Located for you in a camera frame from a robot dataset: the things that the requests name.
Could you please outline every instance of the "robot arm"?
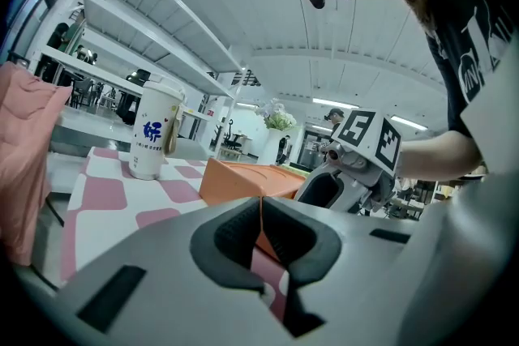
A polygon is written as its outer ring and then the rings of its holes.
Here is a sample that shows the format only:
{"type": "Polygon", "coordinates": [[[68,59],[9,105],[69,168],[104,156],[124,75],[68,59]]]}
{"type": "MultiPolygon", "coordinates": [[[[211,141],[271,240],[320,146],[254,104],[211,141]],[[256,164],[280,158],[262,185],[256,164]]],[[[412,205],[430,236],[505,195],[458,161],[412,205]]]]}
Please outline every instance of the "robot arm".
{"type": "Polygon", "coordinates": [[[401,134],[378,111],[352,110],[322,147],[327,161],[303,183],[295,200],[334,211],[377,211],[394,195],[401,134]]]}

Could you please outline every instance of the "chair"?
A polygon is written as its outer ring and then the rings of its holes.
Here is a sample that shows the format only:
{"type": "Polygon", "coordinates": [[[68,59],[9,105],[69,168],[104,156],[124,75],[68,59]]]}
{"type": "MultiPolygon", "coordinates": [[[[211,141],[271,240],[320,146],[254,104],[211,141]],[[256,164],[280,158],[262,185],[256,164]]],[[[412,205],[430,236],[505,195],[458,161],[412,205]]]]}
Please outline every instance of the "chair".
{"type": "Polygon", "coordinates": [[[75,94],[79,94],[79,96],[75,96],[75,108],[77,108],[77,105],[83,105],[83,98],[85,94],[88,92],[90,87],[94,84],[91,78],[85,78],[83,81],[76,81],[74,83],[74,96],[75,94]]]}
{"type": "Polygon", "coordinates": [[[233,125],[233,120],[229,120],[229,136],[227,139],[224,139],[224,145],[230,149],[230,150],[238,150],[238,147],[241,147],[242,144],[238,143],[238,137],[239,135],[234,135],[234,140],[231,140],[231,138],[233,137],[232,133],[231,133],[231,129],[230,127],[233,125]]]}
{"type": "Polygon", "coordinates": [[[0,68],[0,234],[9,259],[20,265],[31,262],[36,218],[49,193],[50,136],[71,90],[12,62],[0,68]]]}

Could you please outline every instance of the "ceiling light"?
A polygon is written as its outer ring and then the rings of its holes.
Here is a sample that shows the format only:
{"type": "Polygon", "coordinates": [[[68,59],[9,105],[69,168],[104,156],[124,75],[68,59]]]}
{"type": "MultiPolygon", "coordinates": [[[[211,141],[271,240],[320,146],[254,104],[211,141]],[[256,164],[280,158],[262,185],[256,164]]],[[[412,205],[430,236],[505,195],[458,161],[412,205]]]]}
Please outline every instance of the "ceiling light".
{"type": "Polygon", "coordinates": [[[314,98],[312,100],[316,104],[331,105],[332,107],[341,107],[343,109],[357,109],[358,105],[338,103],[336,101],[321,100],[320,98],[314,98]]]}
{"type": "Polygon", "coordinates": [[[427,127],[420,126],[419,124],[416,124],[415,122],[410,122],[409,120],[405,120],[404,118],[400,118],[397,116],[392,116],[391,119],[394,122],[401,122],[402,124],[406,124],[407,126],[414,127],[417,130],[425,131],[427,130],[427,127]]]}
{"type": "Polygon", "coordinates": [[[312,126],[312,127],[314,127],[315,129],[318,129],[318,130],[328,131],[329,133],[332,132],[332,129],[327,129],[326,127],[321,127],[321,126],[312,126]]]}
{"type": "Polygon", "coordinates": [[[236,103],[236,105],[239,105],[240,107],[248,107],[250,109],[257,109],[258,108],[257,105],[253,105],[253,104],[236,103]]]}

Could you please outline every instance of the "white ceiling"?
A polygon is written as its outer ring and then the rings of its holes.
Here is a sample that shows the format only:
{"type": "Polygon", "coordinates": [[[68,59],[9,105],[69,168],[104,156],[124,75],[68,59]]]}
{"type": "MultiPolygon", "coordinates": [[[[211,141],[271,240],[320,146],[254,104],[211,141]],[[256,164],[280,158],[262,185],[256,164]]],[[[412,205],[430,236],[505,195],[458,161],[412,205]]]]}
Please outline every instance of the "white ceiling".
{"type": "MultiPolygon", "coordinates": [[[[327,0],[321,11],[308,0],[183,1],[225,46],[249,51],[246,61],[271,95],[384,109],[432,133],[446,127],[443,81],[402,0],[327,0]]],[[[327,112],[305,108],[309,122],[327,112]]]]}

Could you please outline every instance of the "black rubber pad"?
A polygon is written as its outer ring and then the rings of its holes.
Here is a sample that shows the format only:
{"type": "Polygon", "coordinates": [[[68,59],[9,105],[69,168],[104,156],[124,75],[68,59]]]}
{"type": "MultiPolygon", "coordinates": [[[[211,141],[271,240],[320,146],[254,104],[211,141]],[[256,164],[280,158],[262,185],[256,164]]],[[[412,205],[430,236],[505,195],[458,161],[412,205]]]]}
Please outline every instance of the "black rubber pad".
{"type": "Polygon", "coordinates": [[[295,288],[326,276],[341,253],[341,239],[326,224],[263,198],[263,229],[295,288]]]}
{"type": "Polygon", "coordinates": [[[250,271],[252,250],[259,234],[260,199],[249,198],[195,230],[191,237],[191,257],[218,285],[262,293],[263,280],[250,271]]]}
{"type": "Polygon", "coordinates": [[[373,229],[370,232],[370,235],[372,237],[385,239],[386,241],[400,242],[401,244],[407,244],[407,241],[409,240],[409,238],[411,238],[410,235],[407,235],[405,233],[396,233],[393,231],[388,231],[387,229],[373,229]]]}
{"type": "Polygon", "coordinates": [[[123,266],[77,314],[85,323],[105,333],[131,297],[146,271],[123,266]]]}

